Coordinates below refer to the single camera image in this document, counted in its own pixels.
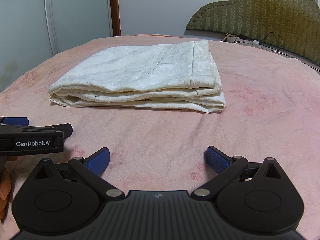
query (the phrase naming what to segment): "black cable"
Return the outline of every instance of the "black cable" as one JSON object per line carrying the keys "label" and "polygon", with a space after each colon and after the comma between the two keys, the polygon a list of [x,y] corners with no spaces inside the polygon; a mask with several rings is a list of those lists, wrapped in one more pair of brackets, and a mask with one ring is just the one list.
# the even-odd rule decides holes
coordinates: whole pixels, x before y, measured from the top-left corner
{"label": "black cable", "polygon": [[238,38],[236,38],[232,43],[235,43],[237,39],[239,39],[239,37],[238,37]]}
{"label": "black cable", "polygon": [[281,46],[280,46],[280,49],[278,49],[278,50],[281,50],[281,48],[282,48],[282,43],[283,43],[283,42],[282,42],[281,36],[280,36],[279,34],[277,34],[277,33],[269,32],[269,33],[267,34],[267,36],[265,36],[265,37],[264,37],[262,40],[260,40],[259,42],[262,42],[263,40],[265,40],[270,33],[275,34],[275,35],[278,35],[278,37],[280,37],[280,39],[281,39]]}

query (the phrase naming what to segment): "door frame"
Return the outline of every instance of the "door frame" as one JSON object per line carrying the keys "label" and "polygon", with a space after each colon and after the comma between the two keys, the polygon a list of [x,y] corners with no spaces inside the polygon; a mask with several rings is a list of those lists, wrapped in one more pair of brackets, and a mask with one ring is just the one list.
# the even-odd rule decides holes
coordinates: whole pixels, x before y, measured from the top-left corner
{"label": "door frame", "polygon": [[119,0],[110,0],[110,12],[113,36],[121,36]]}
{"label": "door frame", "polygon": [[58,48],[56,32],[54,29],[51,0],[44,0],[44,11],[45,11],[45,17],[47,20],[47,28],[48,28],[52,55],[54,56],[58,54],[60,51]]}

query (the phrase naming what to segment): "fingernail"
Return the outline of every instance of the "fingernail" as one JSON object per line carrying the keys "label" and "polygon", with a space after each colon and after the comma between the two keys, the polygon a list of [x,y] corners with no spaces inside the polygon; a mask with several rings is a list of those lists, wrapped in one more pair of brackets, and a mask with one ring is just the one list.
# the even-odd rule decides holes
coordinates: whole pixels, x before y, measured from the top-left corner
{"label": "fingernail", "polygon": [[8,190],[7,188],[5,188],[5,189],[3,189],[2,192],[1,192],[0,198],[1,198],[2,200],[5,200],[5,199],[7,198],[7,196],[8,196],[8,194],[9,194],[9,190]]}

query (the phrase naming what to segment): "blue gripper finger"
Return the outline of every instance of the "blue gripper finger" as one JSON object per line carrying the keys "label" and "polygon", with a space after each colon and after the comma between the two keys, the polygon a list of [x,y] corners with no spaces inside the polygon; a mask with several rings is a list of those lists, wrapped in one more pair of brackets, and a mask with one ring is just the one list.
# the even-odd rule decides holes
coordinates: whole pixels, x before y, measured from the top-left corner
{"label": "blue gripper finger", "polygon": [[205,158],[209,166],[217,173],[223,172],[226,168],[228,168],[233,160],[231,157],[225,155],[223,152],[219,151],[217,148],[213,146],[209,146],[206,153]]}
{"label": "blue gripper finger", "polygon": [[5,117],[2,121],[3,124],[11,125],[29,125],[29,120],[26,117]]}
{"label": "blue gripper finger", "polygon": [[103,147],[88,158],[84,159],[84,165],[96,175],[100,175],[110,163],[110,152]]}

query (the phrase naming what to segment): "metal pivot pin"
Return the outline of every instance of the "metal pivot pin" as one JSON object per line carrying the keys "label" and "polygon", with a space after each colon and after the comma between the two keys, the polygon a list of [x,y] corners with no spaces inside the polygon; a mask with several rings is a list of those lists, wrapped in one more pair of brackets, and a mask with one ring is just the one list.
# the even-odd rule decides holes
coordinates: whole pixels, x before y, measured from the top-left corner
{"label": "metal pivot pin", "polygon": [[109,197],[119,197],[122,194],[122,191],[116,188],[109,189],[106,192],[107,196]]}
{"label": "metal pivot pin", "polygon": [[210,191],[207,190],[206,188],[198,188],[193,193],[199,197],[206,197],[207,195],[210,194]]}

